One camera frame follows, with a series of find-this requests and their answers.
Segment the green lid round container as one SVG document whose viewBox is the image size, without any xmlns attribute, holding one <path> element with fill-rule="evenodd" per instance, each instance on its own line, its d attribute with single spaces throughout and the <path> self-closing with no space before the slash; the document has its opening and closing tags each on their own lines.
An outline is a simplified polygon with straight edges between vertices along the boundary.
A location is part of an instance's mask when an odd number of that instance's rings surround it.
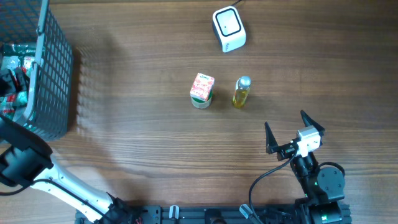
<svg viewBox="0 0 398 224">
<path fill-rule="evenodd" d="M 210 91 L 209 98 L 207 101 L 199 100 L 199 99 L 193 98 L 193 97 L 191 97 L 190 99 L 191 99 L 192 105 L 194 107 L 196 107 L 198 109 L 205 109 L 211 105 L 212 98 L 213 98 L 213 92 Z"/>
</svg>

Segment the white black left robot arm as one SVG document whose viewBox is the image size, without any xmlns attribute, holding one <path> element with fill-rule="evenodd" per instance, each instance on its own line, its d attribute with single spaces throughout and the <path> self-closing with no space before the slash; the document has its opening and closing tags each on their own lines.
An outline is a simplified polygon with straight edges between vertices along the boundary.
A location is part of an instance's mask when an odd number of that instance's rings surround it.
<svg viewBox="0 0 398 224">
<path fill-rule="evenodd" d="M 1 113 L 1 140 L 9 143 L 1 153 L 1 183 L 15 188 L 2 196 L 33 188 L 64 201 L 92 223 L 134 223 L 139 219 L 139 212 L 123 200 L 88 185 L 67 171 L 43 139 L 5 113 Z"/>
</svg>

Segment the red white juice carton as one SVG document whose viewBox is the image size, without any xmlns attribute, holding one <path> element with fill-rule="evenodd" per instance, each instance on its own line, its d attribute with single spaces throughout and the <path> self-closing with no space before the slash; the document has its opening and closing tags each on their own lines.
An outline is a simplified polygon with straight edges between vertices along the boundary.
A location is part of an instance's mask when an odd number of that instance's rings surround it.
<svg viewBox="0 0 398 224">
<path fill-rule="evenodd" d="M 198 73 L 193 81 L 190 96 L 202 101 L 208 101 L 214 83 L 214 77 Z"/>
</svg>

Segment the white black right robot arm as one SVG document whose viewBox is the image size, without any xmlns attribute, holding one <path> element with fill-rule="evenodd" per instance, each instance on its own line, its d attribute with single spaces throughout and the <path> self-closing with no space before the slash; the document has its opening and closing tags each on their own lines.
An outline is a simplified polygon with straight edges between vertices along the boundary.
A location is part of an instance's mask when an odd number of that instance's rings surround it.
<svg viewBox="0 0 398 224">
<path fill-rule="evenodd" d="M 325 128 L 303 110 L 300 114 L 305 127 L 284 145 L 277 143 L 269 123 L 264 124 L 266 152 L 277 154 L 278 161 L 290 165 L 305 194 L 293 205 L 298 223 L 341 223 L 339 201 L 345 198 L 345 170 L 334 162 L 317 161 L 313 152 L 323 145 Z"/>
</svg>

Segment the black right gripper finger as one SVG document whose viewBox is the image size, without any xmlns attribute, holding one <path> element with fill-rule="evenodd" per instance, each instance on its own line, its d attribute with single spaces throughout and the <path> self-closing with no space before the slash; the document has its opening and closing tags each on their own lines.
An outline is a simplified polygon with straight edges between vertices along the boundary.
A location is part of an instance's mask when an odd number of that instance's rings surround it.
<svg viewBox="0 0 398 224">
<path fill-rule="evenodd" d="M 325 128 L 318 124 L 315 120 L 313 120 L 311 117 L 309 117 L 304 110 L 300 111 L 303 123 L 306 127 L 313 126 L 318 132 L 320 136 L 324 136 Z"/>
<path fill-rule="evenodd" d="M 271 127 L 268 122 L 264 124 L 266 130 L 266 152 L 268 154 L 273 154 L 278 151 L 278 143 L 272 133 Z"/>
</svg>

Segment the yellow oil bottle silver cap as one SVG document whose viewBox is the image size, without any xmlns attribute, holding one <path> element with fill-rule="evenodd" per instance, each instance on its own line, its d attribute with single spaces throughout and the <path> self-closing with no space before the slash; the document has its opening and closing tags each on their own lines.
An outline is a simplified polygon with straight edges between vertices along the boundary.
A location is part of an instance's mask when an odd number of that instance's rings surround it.
<svg viewBox="0 0 398 224">
<path fill-rule="evenodd" d="M 251 78 L 249 76 L 240 77 L 235 86 L 232 103 L 235 108 L 242 108 L 247 100 L 251 89 Z"/>
</svg>

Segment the green 3M sponge package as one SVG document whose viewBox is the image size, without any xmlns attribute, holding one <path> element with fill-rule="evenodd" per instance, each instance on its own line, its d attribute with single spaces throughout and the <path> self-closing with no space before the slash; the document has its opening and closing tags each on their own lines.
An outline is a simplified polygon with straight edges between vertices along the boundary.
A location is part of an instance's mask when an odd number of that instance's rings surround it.
<svg viewBox="0 0 398 224">
<path fill-rule="evenodd" d="M 34 43 L 1 47 L 1 114 L 13 121 L 17 121 L 27 107 L 35 50 Z"/>
</svg>

